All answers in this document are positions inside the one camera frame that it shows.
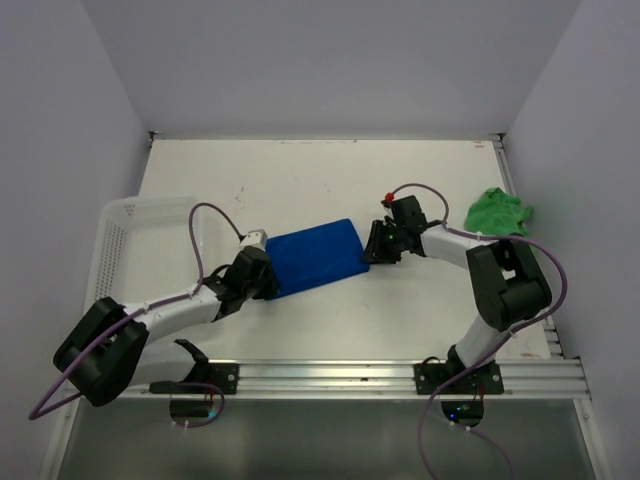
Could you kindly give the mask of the blue towel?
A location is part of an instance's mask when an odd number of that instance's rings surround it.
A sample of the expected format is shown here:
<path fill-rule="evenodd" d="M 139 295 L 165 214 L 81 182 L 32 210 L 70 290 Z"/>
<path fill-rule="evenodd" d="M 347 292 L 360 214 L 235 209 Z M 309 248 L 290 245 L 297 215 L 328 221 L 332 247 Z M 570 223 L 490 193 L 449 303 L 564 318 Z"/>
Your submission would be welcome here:
<path fill-rule="evenodd" d="M 370 270 L 354 223 L 343 218 L 279 235 L 266 243 L 278 293 L 271 300 L 301 293 Z"/>

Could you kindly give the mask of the green towel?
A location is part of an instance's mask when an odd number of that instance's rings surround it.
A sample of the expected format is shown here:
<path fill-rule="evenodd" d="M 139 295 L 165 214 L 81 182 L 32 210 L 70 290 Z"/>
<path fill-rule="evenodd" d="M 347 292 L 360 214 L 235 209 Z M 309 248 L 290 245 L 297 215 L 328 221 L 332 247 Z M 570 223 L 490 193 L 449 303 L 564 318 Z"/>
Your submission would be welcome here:
<path fill-rule="evenodd" d="M 526 227 L 533 208 L 524 205 L 518 196 L 499 187 L 485 190 L 469 207 L 464 228 L 485 235 L 519 234 L 529 236 Z"/>

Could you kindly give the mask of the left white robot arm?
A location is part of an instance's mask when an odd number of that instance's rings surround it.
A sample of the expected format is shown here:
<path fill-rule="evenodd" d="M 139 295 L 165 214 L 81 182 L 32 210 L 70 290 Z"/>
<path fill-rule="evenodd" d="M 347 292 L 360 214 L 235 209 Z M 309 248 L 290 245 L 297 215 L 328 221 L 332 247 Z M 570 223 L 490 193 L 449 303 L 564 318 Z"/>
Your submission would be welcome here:
<path fill-rule="evenodd" d="M 270 256 L 244 247 L 222 276 L 133 308 L 111 297 L 96 301 L 53 357 L 54 366 L 91 405 L 104 406 L 127 387 L 150 383 L 151 345 L 184 329 L 226 318 L 248 300 L 274 297 L 279 282 Z"/>

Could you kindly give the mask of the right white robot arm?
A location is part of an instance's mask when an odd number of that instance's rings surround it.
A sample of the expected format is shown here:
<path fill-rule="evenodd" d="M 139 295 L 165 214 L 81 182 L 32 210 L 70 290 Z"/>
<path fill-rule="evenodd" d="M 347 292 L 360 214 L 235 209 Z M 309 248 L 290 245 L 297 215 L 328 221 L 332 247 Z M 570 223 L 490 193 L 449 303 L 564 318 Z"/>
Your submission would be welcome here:
<path fill-rule="evenodd" d="M 396 264 L 405 253 L 445 261 L 470 276 L 477 316 L 447 358 L 414 366 L 416 390 L 470 394 L 480 388 L 502 393 L 495 362 L 499 343 L 515 327 L 551 305 L 552 294 L 530 245 L 521 236 L 486 240 L 456 233 L 443 220 L 429 221 L 415 196 L 381 201 L 386 215 L 372 222 L 361 257 L 369 265 Z"/>

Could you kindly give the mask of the white perforated plastic basket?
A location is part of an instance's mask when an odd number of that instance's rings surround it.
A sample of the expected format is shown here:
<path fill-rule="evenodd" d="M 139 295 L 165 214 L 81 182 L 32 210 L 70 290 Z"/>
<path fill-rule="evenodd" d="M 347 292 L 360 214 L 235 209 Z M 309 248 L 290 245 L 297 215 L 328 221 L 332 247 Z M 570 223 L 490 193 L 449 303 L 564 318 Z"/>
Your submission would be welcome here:
<path fill-rule="evenodd" d="M 196 283 L 192 239 L 204 240 L 201 212 L 189 222 L 192 196 L 135 196 L 103 208 L 84 308 L 104 297 L 120 304 L 172 297 Z"/>

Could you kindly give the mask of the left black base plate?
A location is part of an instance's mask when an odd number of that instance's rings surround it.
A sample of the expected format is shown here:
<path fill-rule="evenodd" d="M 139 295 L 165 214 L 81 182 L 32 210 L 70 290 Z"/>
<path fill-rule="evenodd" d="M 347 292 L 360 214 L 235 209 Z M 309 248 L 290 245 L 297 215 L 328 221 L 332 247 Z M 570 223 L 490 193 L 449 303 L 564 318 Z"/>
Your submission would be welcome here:
<path fill-rule="evenodd" d="M 240 378 L 240 366 L 232 362 L 208 363 L 203 367 L 200 379 L 218 387 L 224 395 L 235 395 Z"/>

